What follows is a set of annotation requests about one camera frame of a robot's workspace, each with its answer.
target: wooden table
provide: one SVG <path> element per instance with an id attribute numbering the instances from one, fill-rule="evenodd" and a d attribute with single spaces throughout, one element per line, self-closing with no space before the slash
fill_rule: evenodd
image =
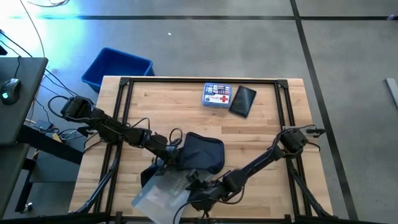
<path id="1" fill-rule="evenodd" d="M 104 77 L 97 107 L 107 114 L 113 113 L 119 80 L 120 77 Z M 303 80 L 288 79 L 288 83 L 296 125 L 312 124 Z M 232 84 L 232 86 L 235 94 L 238 85 Z M 191 131 L 222 140 L 225 145 L 225 167 L 219 173 L 221 175 L 227 170 L 245 166 L 262 154 L 280 131 L 274 87 L 264 84 L 244 86 L 257 91 L 247 119 L 231 114 L 226 109 L 202 106 L 203 83 L 134 82 L 128 122 L 134 124 L 141 118 L 148 117 L 151 130 L 164 136 L 168 136 L 172 128 L 179 127 L 185 133 Z M 123 114 L 125 95 L 122 99 L 119 120 Z M 284 114 L 285 120 L 288 121 L 286 109 Z M 147 126 L 145 122 L 140 125 L 145 128 Z M 99 138 L 94 137 L 87 146 L 98 140 Z M 105 147 L 106 144 L 101 143 L 83 156 L 70 204 L 71 211 L 81 207 L 98 185 Z M 123 144 L 112 214 L 123 212 L 123 216 L 127 217 L 145 216 L 134 209 L 131 201 L 141 190 L 140 173 L 150 165 L 153 157 L 145 149 L 136 149 L 126 143 Z M 308 188 L 323 208 L 331 213 L 318 149 L 308 145 L 305 147 L 302 159 Z M 101 211 L 105 210 L 107 194 L 108 188 L 105 188 Z M 302 194 L 299 190 L 297 195 L 300 212 L 303 213 Z M 210 212 L 210 217 L 283 218 L 285 214 L 293 214 L 293 211 L 286 164 L 285 160 L 281 159 L 248 180 L 244 198 L 240 203 L 237 205 L 217 203 Z M 196 212 L 191 206 L 188 206 L 183 214 L 184 217 L 201 217 L 201 215 L 202 212 Z"/>

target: computer mouse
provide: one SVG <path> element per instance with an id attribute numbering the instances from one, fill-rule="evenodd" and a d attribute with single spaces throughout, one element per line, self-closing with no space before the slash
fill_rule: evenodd
<path id="1" fill-rule="evenodd" d="M 19 99 L 19 90 L 21 89 L 21 81 L 12 78 L 3 83 L 0 89 L 1 101 L 5 105 L 14 104 Z"/>

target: gray floor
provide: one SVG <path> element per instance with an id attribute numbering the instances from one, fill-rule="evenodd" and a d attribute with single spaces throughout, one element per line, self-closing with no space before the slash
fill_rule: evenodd
<path id="1" fill-rule="evenodd" d="M 398 2 L 393 0 L 297 0 L 297 6 L 301 16 L 388 16 L 398 12 Z M 18 1 L 9 7 L 7 16 L 24 15 Z M 97 0 L 95 4 L 71 0 L 57 8 L 27 8 L 35 14 L 58 16 L 293 15 L 289 0 Z M 80 77 L 103 47 L 111 47 L 153 60 L 158 76 L 303 78 L 314 123 L 322 126 L 295 21 L 36 19 L 35 23 L 49 58 L 48 68 L 72 90 L 93 100 L 96 93 Z M 394 223 L 398 111 L 383 79 L 398 80 L 398 24 L 303 21 L 303 28 L 359 219 Z M 29 20 L 8 19 L 0 29 L 41 56 Z M 66 95 L 46 78 L 43 85 Z M 41 88 L 37 99 L 45 103 L 52 96 Z M 33 120 L 38 119 L 45 119 L 45 113 L 35 107 Z M 77 126 L 52 115 L 50 119 L 61 129 Z M 320 145 L 333 211 L 347 218 L 326 136 Z M 13 213 L 12 201 L 5 218 L 67 212 L 73 183 L 39 184 L 34 189 L 35 213 Z M 44 189 L 62 197 L 38 197 Z"/>

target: red cross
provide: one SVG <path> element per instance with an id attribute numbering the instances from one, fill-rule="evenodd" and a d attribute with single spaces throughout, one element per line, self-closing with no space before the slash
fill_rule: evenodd
<path id="1" fill-rule="evenodd" d="M 222 100 L 223 103 L 225 103 L 225 101 L 228 100 L 228 98 L 223 95 L 223 97 L 221 97 L 220 100 Z"/>

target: blue plastic bin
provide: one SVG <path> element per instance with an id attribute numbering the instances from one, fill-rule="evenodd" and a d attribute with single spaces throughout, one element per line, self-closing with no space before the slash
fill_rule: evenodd
<path id="1" fill-rule="evenodd" d="M 152 64 L 149 59 L 105 47 L 81 77 L 81 80 L 99 93 L 105 75 L 155 76 Z"/>

